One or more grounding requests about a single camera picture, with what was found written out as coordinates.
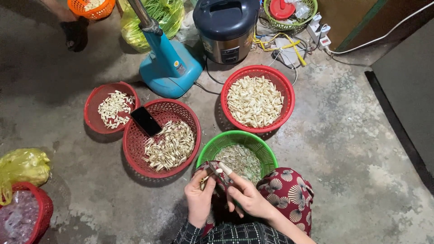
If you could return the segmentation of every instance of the green plastic basket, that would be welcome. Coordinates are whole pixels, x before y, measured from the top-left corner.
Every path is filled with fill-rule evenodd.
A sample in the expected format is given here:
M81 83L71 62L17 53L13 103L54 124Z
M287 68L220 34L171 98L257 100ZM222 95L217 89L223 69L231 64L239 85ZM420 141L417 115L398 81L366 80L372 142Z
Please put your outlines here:
M305 3L310 9L309 17L307 17L307 19L295 20L291 25L283 24L275 20L270 15L269 9L271 1L272 0L264 0L264 10L265 14L267 15L268 21L271 23L271 26L273 26L273 28L276 30L292 30L295 32L299 32L304 29L305 25L313 18L313 16L316 14L316 11L318 10L318 3L316 2L316 0L302 0L302 2Z
M212 138L199 154L196 168L205 161L214 160L222 148L234 144L241 144L256 154L261 161L261 177L278 167L273 151L261 138L250 132L234 130L220 133Z

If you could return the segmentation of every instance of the concrete floor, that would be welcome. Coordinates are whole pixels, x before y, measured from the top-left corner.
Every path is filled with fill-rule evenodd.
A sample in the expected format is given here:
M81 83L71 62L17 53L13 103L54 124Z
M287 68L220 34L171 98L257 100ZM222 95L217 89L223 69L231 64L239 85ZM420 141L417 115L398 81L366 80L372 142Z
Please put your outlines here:
M116 10L89 27L84 52L71 53L56 20L37 2L17 4L0 4L0 154L41 147L53 160L43 189L55 209L41 243L169 243L187 216L183 187L193 166L165 181L141 181L123 160L121 140L102 141L83 125L85 100L101 84L133 82L142 103L157 98L136 82L146 55L129 54ZM365 50L338 59L370 65L380 55ZM434 243L434 199L363 74L369 68L320 51L306 61L294 86L295 110L266 142L280 166L313 186L312 238L319 244ZM236 67L211 73L224 81L240 67L270 62L268 53L251 52ZM293 71L278 62L273 67L293 80ZM198 82L221 89L206 73ZM227 129L217 96L195 86L180 100L198 116L202 143Z

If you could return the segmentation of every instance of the foot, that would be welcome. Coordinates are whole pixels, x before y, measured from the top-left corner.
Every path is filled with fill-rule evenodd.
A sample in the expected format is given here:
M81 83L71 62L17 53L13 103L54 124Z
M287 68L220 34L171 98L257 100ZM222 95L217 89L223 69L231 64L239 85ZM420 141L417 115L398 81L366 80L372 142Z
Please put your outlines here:
M87 45L87 26L89 21L80 16L76 21L60 22L66 35L66 46L69 51L81 52Z

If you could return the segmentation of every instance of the phone screen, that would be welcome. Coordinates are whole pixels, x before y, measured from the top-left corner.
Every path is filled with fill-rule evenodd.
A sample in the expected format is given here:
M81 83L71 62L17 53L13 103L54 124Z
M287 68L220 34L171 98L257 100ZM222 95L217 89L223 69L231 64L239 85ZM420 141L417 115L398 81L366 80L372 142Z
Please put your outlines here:
M150 137L158 134L162 130L161 126L143 106L132 111L131 117Z

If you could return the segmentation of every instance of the rice cooker lid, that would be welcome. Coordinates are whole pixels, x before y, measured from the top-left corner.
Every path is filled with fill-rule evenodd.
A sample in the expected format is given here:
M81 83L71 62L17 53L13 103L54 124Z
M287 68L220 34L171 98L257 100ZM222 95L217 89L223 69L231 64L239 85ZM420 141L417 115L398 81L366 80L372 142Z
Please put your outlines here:
M199 0L193 21L199 33L211 40L229 41L256 24L259 0Z

